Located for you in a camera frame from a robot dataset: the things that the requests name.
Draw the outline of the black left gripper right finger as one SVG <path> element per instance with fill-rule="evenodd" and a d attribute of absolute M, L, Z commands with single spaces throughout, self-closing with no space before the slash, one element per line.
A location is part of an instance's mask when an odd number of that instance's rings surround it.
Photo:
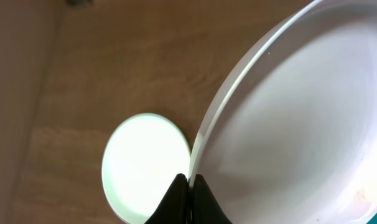
<path fill-rule="evenodd" d="M 195 176 L 190 192 L 190 208 L 193 224 L 231 224 L 200 174 Z"/>

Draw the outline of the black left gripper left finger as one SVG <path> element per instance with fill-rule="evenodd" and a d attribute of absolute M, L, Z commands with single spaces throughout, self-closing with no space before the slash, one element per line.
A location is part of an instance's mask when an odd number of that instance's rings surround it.
<path fill-rule="evenodd" d="M 186 224 L 188 183 L 186 176 L 177 174 L 155 212 L 145 224 Z"/>

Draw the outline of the white plate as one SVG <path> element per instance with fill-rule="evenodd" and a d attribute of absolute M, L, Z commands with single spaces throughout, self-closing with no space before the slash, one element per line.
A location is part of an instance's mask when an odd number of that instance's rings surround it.
<path fill-rule="evenodd" d="M 233 223 L 377 214 L 377 0 L 313 1 L 250 48 L 192 149 Z"/>
<path fill-rule="evenodd" d="M 169 119 L 141 113 L 109 138 L 101 164 L 106 199 L 125 223 L 145 223 L 178 174 L 188 175 L 190 148 Z"/>

